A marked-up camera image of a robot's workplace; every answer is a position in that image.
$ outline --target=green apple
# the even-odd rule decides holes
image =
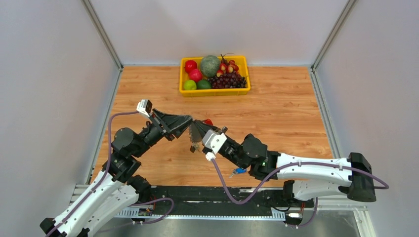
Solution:
[[[196,83],[193,80],[187,80],[183,84],[183,89],[185,89],[185,90],[196,90]]]

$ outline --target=wood grain surface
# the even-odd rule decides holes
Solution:
[[[249,67],[251,90],[242,96],[182,97],[178,91],[179,67],[125,67],[111,114],[135,111],[141,99],[169,114],[187,114],[211,119],[227,126],[227,135],[241,143],[252,133],[271,151],[291,155],[331,158],[332,153],[314,95],[310,75],[304,67]],[[140,115],[116,117],[112,138],[122,127],[140,132],[146,119]],[[204,154],[191,153],[186,131],[172,142],[162,139],[139,160],[137,174],[152,185],[221,186],[219,177]],[[96,177],[107,159],[107,134],[97,159]],[[256,186],[247,174],[228,178],[235,165],[216,159],[228,186]],[[281,187],[284,180],[271,180],[265,187]]]

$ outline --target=white wall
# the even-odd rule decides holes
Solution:
[[[419,2],[360,0],[319,69],[342,155],[390,184],[370,205],[379,237],[417,236]]]
[[[346,0],[92,0],[124,64],[236,53],[312,64]]]
[[[83,4],[0,0],[0,229],[39,228],[92,162],[118,70]]]

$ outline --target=green fruit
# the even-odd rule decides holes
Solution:
[[[201,60],[199,64],[199,69],[201,73],[207,76],[208,78],[212,78],[217,74],[217,71],[220,69],[220,60],[213,55],[208,55],[207,57]]]
[[[198,90],[205,90],[205,89],[211,89],[211,83],[207,80],[200,80],[197,82],[197,89]]]
[[[187,80],[183,84],[183,89],[185,89],[185,90],[196,90],[196,83],[193,80]]]

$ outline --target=fruit basket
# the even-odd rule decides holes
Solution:
[[[245,77],[246,88],[224,88],[224,89],[201,89],[201,90],[184,90],[183,84],[189,79],[188,74],[185,72],[185,63],[188,60],[194,60],[200,68],[200,62],[203,57],[198,58],[182,58],[180,61],[180,78],[179,78],[179,91],[184,97],[195,97],[195,96],[219,96],[219,95],[246,95],[250,90],[250,80],[248,65],[245,56],[224,56],[224,59],[230,61],[234,60],[236,65],[239,67],[238,73]]]

